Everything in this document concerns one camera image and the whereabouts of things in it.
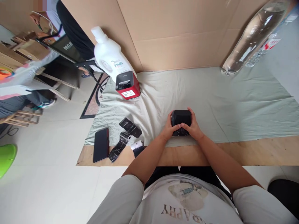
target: black phone screen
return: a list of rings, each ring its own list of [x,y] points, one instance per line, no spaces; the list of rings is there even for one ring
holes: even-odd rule
[[[94,135],[93,162],[106,159],[109,155],[109,129],[99,130]]]

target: white t-shirt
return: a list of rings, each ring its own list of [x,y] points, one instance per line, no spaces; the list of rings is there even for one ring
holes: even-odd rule
[[[57,31],[59,31],[61,21],[57,14],[57,9],[56,9],[57,2],[58,2],[58,0],[48,0],[47,1],[47,16],[49,17],[49,19],[51,20],[52,24],[55,26]],[[62,27],[62,29],[59,33],[59,36],[62,37],[64,35],[65,35],[65,31]]]
[[[88,224],[298,223],[261,187],[238,189],[233,198],[235,206],[219,188],[185,174],[164,176],[145,192],[137,177],[126,175],[113,184]]]

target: light green cloth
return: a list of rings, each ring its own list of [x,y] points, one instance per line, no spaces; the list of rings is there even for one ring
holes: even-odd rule
[[[109,145],[124,131],[128,117],[148,145],[162,130],[171,110],[191,107],[202,131],[214,142],[238,142],[299,135],[299,105],[262,63],[235,77],[220,68],[195,68],[138,75],[141,96],[124,100],[110,79],[85,141],[94,144],[97,130],[109,128]],[[194,145],[191,137],[172,137],[168,147]]]

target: hand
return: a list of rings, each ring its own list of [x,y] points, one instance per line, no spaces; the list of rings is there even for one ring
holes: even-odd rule
[[[32,13],[30,15],[30,18],[35,22],[36,25],[40,24],[40,15],[38,15],[36,13]]]
[[[163,137],[166,141],[168,141],[171,138],[174,131],[178,130],[181,127],[180,124],[177,124],[175,126],[171,125],[171,114],[172,111],[168,114],[165,127],[160,133],[160,136]]]
[[[191,112],[191,125],[189,127],[185,123],[181,123],[181,126],[182,126],[183,129],[185,129],[187,132],[189,132],[189,134],[196,141],[199,141],[205,135],[198,126],[198,123],[197,123],[196,117],[195,117],[195,113],[193,112],[193,110],[190,107],[188,107],[188,110]]]

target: bottle cap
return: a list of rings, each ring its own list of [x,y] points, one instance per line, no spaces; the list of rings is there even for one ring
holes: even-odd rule
[[[92,28],[91,32],[93,33],[98,43],[103,43],[103,41],[107,39],[107,35],[102,31],[102,29],[99,26]]]
[[[291,15],[289,15],[289,16],[286,18],[285,22],[293,22],[297,17],[298,17],[298,14],[296,14],[296,13],[292,13]]]

